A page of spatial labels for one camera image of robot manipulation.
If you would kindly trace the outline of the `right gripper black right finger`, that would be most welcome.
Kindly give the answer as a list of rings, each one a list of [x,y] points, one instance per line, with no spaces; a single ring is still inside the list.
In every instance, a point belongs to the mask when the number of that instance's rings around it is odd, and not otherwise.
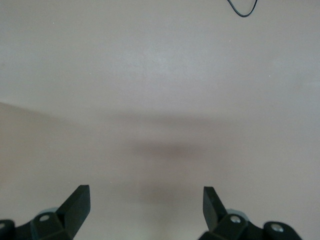
[[[201,240],[300,240],[300,235],[283,222],[268,221],[262,228],[246,219],[242,212],[227,211],[215,189],[203,188],[202,212],[208,231]]]

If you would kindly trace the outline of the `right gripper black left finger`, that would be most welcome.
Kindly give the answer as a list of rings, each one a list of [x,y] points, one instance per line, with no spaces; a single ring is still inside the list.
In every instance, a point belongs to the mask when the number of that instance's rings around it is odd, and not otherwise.
[[[73,240],[90,213],[90,186],[80,185],[57,208],[16,226],[11,219],[0,221],[2,240]]]

